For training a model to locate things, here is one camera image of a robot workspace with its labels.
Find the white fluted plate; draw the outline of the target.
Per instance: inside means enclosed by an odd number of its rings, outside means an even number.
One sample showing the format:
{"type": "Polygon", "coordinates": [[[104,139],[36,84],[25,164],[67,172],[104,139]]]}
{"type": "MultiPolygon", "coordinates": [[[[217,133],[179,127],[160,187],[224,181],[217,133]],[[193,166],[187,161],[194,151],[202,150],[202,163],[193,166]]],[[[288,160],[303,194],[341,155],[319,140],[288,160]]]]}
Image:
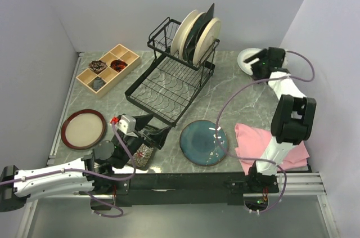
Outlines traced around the white fluted plate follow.
{"type": "Polygon", "coordinates": [[[255,58],[254,60],[250,61],[249,63],[245,63],[244,60],[248,59],[249,57],[252,57],[256,53],[260,52],[262,49],[260,48],[247,48],[245,50],[242,50],[238,57],[237,57],[237,63],[240,69],[246,73],[247,75],[252,76],[252,64],[259,61],[259,58],[255,58]]]}

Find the cream round plate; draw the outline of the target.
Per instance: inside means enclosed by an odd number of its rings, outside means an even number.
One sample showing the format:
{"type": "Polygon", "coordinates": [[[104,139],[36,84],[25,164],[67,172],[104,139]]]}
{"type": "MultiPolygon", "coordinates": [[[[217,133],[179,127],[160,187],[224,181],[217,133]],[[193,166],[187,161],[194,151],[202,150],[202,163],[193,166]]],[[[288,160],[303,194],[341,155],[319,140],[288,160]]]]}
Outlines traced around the cream round plate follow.
{"type": "Polygon", "coordinates": [[[170,47],[170,54],[175,55],[177,51],[179,51],[180,43],[182,42],[183,35],[185,30],[189,27],[189,25],[194,21],[195,17],[199,14],[198,10],[191,11],[181,22],[175,36],[172,40],[172,45],[170,47]]]}

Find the teal brown rimmed plate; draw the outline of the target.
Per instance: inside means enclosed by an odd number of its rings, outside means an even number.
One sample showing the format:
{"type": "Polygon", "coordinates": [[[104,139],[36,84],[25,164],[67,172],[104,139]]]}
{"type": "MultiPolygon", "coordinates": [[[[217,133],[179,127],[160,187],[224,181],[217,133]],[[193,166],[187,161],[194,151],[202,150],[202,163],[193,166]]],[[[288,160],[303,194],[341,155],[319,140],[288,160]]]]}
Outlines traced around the teal brown rimmed plate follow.
{"type": "Polygon", "coordinates": [[[179,146],[190,162],[209,167],[218,164],[226,157],[228,138],[221,127],[215,127],[215,123],[197,120],[182,130],[179,146]]]}

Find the round red rimmed plate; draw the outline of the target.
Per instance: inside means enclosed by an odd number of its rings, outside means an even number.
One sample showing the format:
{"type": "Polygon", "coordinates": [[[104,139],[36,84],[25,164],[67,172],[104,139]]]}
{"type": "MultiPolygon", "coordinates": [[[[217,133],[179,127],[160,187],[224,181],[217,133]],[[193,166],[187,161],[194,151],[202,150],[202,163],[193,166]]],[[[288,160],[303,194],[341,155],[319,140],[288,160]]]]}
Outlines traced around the round red rimmed plate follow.
{"type": "Polygon", "coordinates": [[[61,140],[70,149],[86,150],[102,140],[106,128],[105,118],[100,112],[79,110],[63,122],[61,140]]]}

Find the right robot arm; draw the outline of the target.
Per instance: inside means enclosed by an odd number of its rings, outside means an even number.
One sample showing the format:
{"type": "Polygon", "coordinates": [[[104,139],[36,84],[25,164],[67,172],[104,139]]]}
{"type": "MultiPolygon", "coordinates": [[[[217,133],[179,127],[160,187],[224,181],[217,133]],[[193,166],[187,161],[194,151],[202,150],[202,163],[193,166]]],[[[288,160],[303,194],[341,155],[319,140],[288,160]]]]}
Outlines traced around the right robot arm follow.
{"type": "Polygon", "coordinates": [[[242,71],[257,82],[264,79],[278,98],[271,122],[271,139],[247,175],[250,192],[274,189],[278,166],[293,148],[311,135],[317,103],[295,85],[294,76],[286,68],[287,53],[277,47],[247,48],[237,58],[242,71]]]}

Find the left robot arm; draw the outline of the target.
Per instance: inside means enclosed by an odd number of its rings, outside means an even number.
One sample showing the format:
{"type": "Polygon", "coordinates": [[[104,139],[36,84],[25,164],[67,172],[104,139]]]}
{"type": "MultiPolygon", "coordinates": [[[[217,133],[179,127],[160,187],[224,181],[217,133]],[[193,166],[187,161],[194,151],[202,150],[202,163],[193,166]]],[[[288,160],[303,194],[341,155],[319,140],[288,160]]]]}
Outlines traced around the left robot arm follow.
{"type": "Polygon", "coordinates": [[[150,125],[153,115],[119,115],[111,119],[118,144],[98,144],[92,152],[65,164],[33,170],[7,166],[1,173],[1,211],[21,209],[28,201],[68,192],[91,198],[106,194],[136,174],[135,153],[145,145],[162,149],[171,127],[150,125]]]}

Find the black square floral plate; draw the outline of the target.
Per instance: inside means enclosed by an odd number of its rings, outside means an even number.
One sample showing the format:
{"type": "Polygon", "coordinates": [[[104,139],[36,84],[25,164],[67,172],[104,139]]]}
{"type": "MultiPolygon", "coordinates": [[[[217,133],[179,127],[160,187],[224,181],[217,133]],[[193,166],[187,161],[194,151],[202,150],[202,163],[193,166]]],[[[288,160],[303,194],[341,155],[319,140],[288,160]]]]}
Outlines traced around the black square floral plate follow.
{"type": "Polygon", "coordinates": [[[148,169],[157,150],[160,149],[153,149],[142,145],[138,151],[130,151],[134,159],[136,168],[140,170],[148,169]]]}

